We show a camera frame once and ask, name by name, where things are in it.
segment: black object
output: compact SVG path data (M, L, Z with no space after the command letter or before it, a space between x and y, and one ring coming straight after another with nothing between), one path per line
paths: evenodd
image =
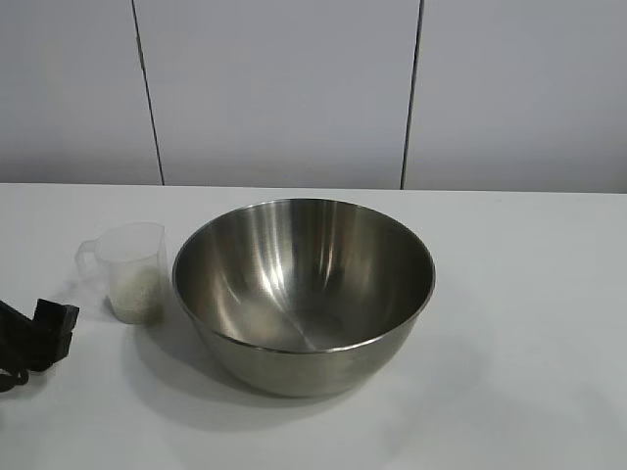
M39 299L31 320L0 301L0 392L25 384L28 370L43 372L66 357L77 317L76 306Z

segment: measuring cup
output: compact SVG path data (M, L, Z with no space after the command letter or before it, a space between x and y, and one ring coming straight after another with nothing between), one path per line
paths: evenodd
M83 276L96 261L114 315L124 323L158 320L166 303L165 229L152 222L136 222L108 230L96 240L80 244L74 260Z

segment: plastic measuring cup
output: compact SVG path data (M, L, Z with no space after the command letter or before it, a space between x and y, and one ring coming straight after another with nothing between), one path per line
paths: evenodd
M88 276L94 257L99 277L116 318L124 323L158 320L166 304L165 229L159 223L136 222L108 230L80 244L74 260Z

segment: bowl rim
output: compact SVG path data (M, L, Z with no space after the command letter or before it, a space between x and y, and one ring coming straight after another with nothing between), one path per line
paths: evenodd
M384 333L381 333L378 336L375 336L373 338L368 338L367 340L360 341L358 343L353 343L353 344L347 345L347 346L339 346L339 347L335 347L335 348L328 348L328 349L316 350L316 351L291 351L291 350L281 350L281 349L277 349L277 348L268 348L268 347L264 347L264 346L259 346L259 345L255 345L253 343L247 343L245 341L241 341L241 340L238 340L238 339L233 338L231 336L225 335L224 333L221 333L221 332L215 330L214 328L211 328L211 327L207 326L205 323L202 323L198 319L197 315L194 314L189 309L189 307L187 306L185 301L182 299L182 297L181 297L181 295L180 295L180 293L178 291L178 285L177 285L177 282L176 282L176 271L177 271L177 268L178 268L178 263L180 262L181 254L183 253L185 248L192 242L192 240L194 240L194 238L200 232L204 231L206 228L210 227L212 224L217 223L222 218L226 218L227 216L232 215L232 214L234 214L236 212L249 211L250 209L253 209L253 208L256 208L256 207L260 207L260 206L265 206L265 205L269 205L269 204L288 203L288 202L293 202L293 201L316 201L316 202L324 202L324 203L334 203L334 204L341 204L341 205L345 205L345 206L350 206L350 207L356 208L356 209L358 209L360 211L374 212L375 214L383 216L384 218L388 219L389 221L391 221L395 225L401 227L404 231L408 232L409 235L418 243L418 245L426 253L427 259L429 261L429 265L431 267L431 284L429 286L429 290L428 290L427 295L425 296L424 301L422 302L422 304L420 304L420 306L416 309L416 311L414 313L412 313L410 316L408 316L401 323L396 325L394 328L390 328L389 330L385 331ZM408 228L406 225L401 223L396 218L394 218L394 217L392 217L390 215L387 215L387 214L385 214L383 212L377 211L375 209L367 208L366 206L362 206L362 205L359 205L359 204L351 203L351 202L348 202L348 201L339 201L339 200L325 199L325 198L281 198L281 199L273 199L273 200L270 200L270 201L262 201L262 202L259 202L259 203L253 203L253 204L250 204L248 206L242 206L240 208L236 208L236 209L233 209L231 211L224 212L224 213L218 215L217 217L212 218L207 223L203 224L201 227L196 229L194 232L192 232L191 235L189 235L187 237L185 242L178 249L178 252L176 254L176 258L174 259L174 264L172 265L172 270L171 270L171 285L172 285L172 289L174 290L174 295L176 297L176 300L183 307L183 310L185 311L187 316L190 317L190 319L192 320L192 322L195 324L196 327L198 327L198 328L205 328L205 329L209 330L209 332L211 332L212 334L214 334L214 335L216 335L216 336L218 336L218 337L220 337L220 338L222 338L222 339L224 339L224 340L226 340L226 341L228 341L230 343L234 343L234 344L239 345L239 346L243 346L243 347L246 347L246 348L259 350L259 351L265 351L265 352L268 352L268 353L279 353L279 354L288 354L288 355L316 355L316 354L326 354L326 353L338 353L338 352L342 352L342 351L355 350L357 348L362 348L364 346L367 346L367 345L370 345L372 343L376 343L376 342L380 341L381 339L385 338L386 336L389 336L392 333L394 333L395 331L398 331L399 329L403 328L408 323L413 322L422 313L422 311L427 306L427 304L429 304L429 301L431 300L431 297L433 296L433 292L435 290L435 279L436 279L436 268L435 268L435 262L433 261L433 257L431 256L431 252L429 252L429 249L426 247L426 245L424 244L422 239L420 239L420 237L418 237L413 230Z

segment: mixing bowl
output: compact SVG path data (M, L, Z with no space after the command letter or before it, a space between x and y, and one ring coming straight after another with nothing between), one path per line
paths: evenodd
M289 397L335 394L399 349L435 282L429 252L380 212L317 199L261 203L194 233L174 291L233 375Z

